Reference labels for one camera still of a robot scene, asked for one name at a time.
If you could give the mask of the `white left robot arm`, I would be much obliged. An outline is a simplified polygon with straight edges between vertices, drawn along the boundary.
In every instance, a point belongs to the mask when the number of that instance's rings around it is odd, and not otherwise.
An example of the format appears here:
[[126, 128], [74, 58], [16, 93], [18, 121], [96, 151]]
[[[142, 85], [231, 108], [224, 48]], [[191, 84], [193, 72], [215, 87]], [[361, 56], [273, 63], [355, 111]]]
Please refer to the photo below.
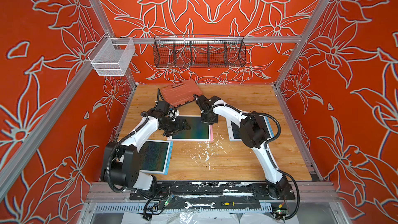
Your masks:
[[178, 110], [160, 100], [153, 108], [142, 112], [142, 120], [127, 136], [106, 145], [101, 181], [107, 182], [116, 193], [126, 189], [154, 191], [156, 178], [141, 171], [139, 151], [157, 130], [169, 137], [191, 129], [186, 120], [177, 118], [178, 115]]

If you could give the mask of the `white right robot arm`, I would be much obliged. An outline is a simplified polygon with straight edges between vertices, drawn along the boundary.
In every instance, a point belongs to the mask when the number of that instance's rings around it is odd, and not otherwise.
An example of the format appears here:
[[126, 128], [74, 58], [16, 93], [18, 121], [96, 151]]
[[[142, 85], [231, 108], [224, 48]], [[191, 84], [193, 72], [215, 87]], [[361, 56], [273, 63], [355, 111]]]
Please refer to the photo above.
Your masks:
[[287, 174], [280, 170], [269, 148], [269, 143], [282, 132], [279, 122], [266, 113], [239, 110], [217, 96], [208, 99], [194, 94], [193, 98], [201, 110], [203, 123], [217, 123], [222, 116], [239, 126], [241, 141], [253, 150], [264, 171], [268, 195], [275, 200], [282, 198], [289, 191]]

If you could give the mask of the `blue framed tablet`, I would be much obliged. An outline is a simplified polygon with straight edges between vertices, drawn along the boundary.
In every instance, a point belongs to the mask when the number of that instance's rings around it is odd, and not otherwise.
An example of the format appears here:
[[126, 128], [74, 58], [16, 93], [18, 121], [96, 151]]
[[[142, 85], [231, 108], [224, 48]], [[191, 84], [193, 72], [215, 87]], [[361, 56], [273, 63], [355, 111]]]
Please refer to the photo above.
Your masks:
[[139, 151], [140, 170], [150, 174], [167, 175], [171, 161], [173, 141], [147, 140]]
[[[268, 133], [273, 138], [275, 136], [275, 134], [274, 134], [274, 131], [272, 130], [269, 119], [267, 117], [263, 117], [263, 118], [266, 123]], [[227, 122], [227, 127], [228, 127], [229, 140], [232, 142], [238, 142], [238, 141], [240, 142], [241, 141], [240, 127], [229, 119], [226, 119], [226, 122]]]

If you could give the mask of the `blue framed front tablet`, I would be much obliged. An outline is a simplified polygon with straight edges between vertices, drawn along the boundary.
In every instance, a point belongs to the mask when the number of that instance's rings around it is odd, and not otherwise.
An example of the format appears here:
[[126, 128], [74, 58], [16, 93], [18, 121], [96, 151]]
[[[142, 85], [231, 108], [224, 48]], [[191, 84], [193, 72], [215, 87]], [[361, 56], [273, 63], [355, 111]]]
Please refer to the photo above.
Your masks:
[[171, 161], [173, 141], [147, 140], [139, 151], [140, 170], [150, 174], [167, 175]]

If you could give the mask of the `pink framed writing tablet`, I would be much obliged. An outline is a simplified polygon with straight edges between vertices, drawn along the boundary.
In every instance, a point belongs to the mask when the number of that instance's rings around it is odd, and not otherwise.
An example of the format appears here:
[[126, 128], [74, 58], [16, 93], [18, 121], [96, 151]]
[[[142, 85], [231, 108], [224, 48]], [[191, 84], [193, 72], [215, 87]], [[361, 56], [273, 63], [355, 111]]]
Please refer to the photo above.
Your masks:
[[185, 120], [191, 127], [168, 137], [168, 141], [195, 141], [195, 142], [212, 142], [214, 140], [212, 134], [212, 125], [202, 123], [200, 116], [178, 116], [177, 120]]

